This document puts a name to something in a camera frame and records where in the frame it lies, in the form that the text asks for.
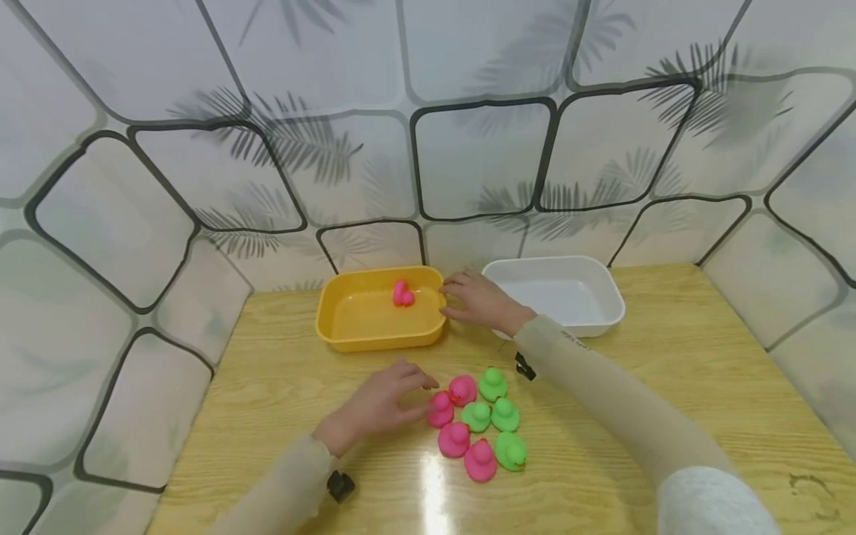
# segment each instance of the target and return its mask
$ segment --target left hand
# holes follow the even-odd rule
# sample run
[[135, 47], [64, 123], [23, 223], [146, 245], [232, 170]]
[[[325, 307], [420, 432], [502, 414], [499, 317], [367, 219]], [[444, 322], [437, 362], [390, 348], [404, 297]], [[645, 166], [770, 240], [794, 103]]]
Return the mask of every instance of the left hand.
[[407, 409], [399, 401], [407, 392], [439, 387], [437, 380], [421, 368], [399, 360], [372, 373], [341, 407], [321, 420], [312, 436], [333, 455], [342, 457], [363, 437], [392, 431], [427, 416], [431, 411], [427, 400]]

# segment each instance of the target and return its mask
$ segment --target table surface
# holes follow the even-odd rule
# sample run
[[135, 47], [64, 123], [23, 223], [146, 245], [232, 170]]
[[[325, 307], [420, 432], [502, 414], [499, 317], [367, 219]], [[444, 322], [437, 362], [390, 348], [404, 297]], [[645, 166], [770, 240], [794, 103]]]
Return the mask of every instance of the table surface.
[[[856, 532], [856, 466], [704, 274], [693, 265], [612, 273], [627, 316], [588, 342], [707, 429], [785, 533]], [[247, 301], [149, 535], [204, 533], [292, 439], [399, 356], [325, 346], [318, 296]], [[514, 353], [512, 342], [456, 323], [434, 346], [406, 351], [441, 384], [504, 371], [529, 448], [523, 472], [475, 484], [419, 423], [348, 454], [342, 469], [357, 491], [343, 505], [325, 498], [301, 533], [655, 533], [653, 492], [625, 451], [569, 395], [514, 372]]]

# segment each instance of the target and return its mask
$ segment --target hand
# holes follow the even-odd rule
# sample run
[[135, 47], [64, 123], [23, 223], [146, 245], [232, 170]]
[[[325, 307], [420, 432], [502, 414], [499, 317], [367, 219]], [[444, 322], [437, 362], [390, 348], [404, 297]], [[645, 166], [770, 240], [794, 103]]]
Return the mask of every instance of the hand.
[[441, 294], [461, 300], [464, 308], [444, 306], [440, 313], [447, 318], [482, 325], [514, 337], [523, 325], [537, 314], [508, 297], [493, 281], [472, 270], [464, 270], [443, 281]]
[[427, 400], [407, 409], [399, 406], [399, 400], [419, 388], [439, 387], [437, 380], [421, 368], [399, 360], [372, 373], [341, 407], [321, 420], [312, 436], [333, 455], [342, 457], [367, 435], [392, 431], [427, 416], [431, 411]]

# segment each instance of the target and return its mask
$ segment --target white sleeve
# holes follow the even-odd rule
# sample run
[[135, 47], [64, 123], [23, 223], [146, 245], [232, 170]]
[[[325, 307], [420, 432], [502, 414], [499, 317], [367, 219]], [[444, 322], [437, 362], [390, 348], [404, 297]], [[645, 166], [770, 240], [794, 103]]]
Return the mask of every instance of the white sleeve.
[[710, 467], [683, 468], [657, 487], [659, 535], [778, 535], [746, 483]]

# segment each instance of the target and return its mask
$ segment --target wall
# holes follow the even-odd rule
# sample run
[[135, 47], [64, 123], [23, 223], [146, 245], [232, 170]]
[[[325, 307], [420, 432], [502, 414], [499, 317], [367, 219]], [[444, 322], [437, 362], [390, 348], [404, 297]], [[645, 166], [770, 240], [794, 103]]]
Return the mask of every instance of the wall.
[[695, 262], [856, 456], [854, 16], [4, 0], [0, 532], [140, 532], [251, 288], [388, 265]]

